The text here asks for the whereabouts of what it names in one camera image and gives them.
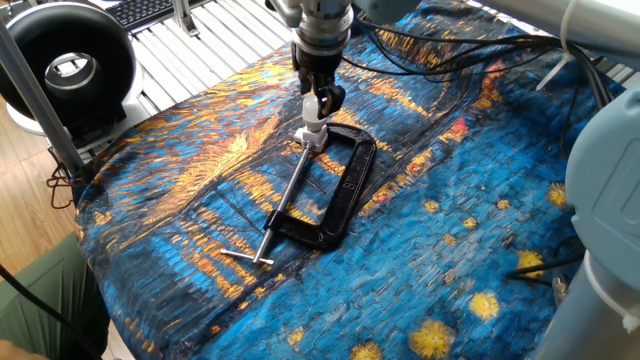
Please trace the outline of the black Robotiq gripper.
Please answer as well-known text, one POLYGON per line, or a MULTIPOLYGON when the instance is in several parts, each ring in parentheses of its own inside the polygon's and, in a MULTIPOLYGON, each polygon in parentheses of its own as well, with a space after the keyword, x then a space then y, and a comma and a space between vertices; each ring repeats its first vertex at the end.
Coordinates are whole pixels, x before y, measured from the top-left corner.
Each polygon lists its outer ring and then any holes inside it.
POLYGON ((336 85, 335 72, 342 61, 342 52, 316 55, 305 51, 299 44, 291 44, 292 64, 298 74, 301 95, 314 91, 317 100, 317 117, 322 120, 339 111, 346 91, 336 85))

